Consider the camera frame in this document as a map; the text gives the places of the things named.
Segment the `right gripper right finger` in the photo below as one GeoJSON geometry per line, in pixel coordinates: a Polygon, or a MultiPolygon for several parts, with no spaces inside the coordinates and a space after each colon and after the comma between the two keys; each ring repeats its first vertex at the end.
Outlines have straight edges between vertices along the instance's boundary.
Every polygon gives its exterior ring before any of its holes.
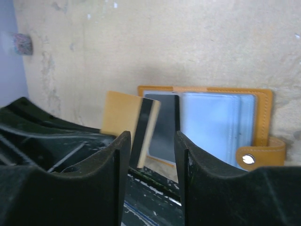
{"type": "Polygon", "coordinates": [[[174,153],[185,225],[300,225],[299,166],[247,172],[199,148],[180,131],[174,153]]]}

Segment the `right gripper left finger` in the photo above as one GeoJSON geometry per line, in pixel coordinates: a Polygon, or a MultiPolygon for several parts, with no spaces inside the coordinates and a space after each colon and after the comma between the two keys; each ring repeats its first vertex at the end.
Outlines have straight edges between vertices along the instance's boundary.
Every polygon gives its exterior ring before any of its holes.
{"type": "Polygon", "coordinates": [[[68,172],[1,166],[1,225],[119,226],[130,148],[130,132],[124,131],[105,149],[70,166],[68,172]]]}

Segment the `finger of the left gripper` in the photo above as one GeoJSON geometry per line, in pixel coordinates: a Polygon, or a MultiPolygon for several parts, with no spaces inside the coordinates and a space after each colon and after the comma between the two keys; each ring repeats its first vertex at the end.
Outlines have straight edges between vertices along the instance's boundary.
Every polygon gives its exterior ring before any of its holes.
{"type": "Polygon", "coordinates": [[[70,123],[43,111],[25,97],[0,109],[0,163],[64,172],[103,150],[115,139],[99,129],[70,123]]]}

